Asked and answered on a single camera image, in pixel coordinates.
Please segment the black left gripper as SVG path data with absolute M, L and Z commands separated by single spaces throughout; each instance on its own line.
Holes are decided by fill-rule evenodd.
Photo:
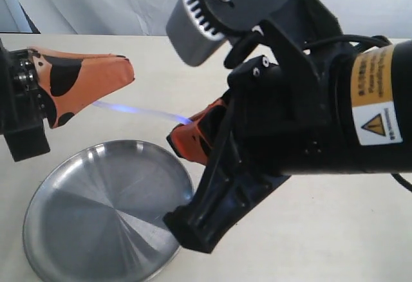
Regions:
M 1 45 L 1 136 L 14 161 L 46 154 L 45 113 L 61 127 L 82 109 L 135 80 L 130 60 L 117 54 L 64 53 Z

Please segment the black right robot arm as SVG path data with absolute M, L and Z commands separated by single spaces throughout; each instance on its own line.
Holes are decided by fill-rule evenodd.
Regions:
M 167 141 L 204 166 L 191 201 L 164 216 L 178 243 L 211 253 L 237 222 L 293 175 L 411 171 L 411 42 L 340 36 L 275 43 L 241 62 L 228 88 Z

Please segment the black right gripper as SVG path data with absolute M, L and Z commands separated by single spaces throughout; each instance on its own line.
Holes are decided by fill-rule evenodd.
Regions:
M 164 216 L 185 249 L 212 252 L 239 220 L 295 174 L 349 173 L 350 150 L 335 118 L 298 126 L 289 83 L 261 55 L 233 69 L 228 90 L 167 136 L 174 153 L 204 166 L 186 204 Z

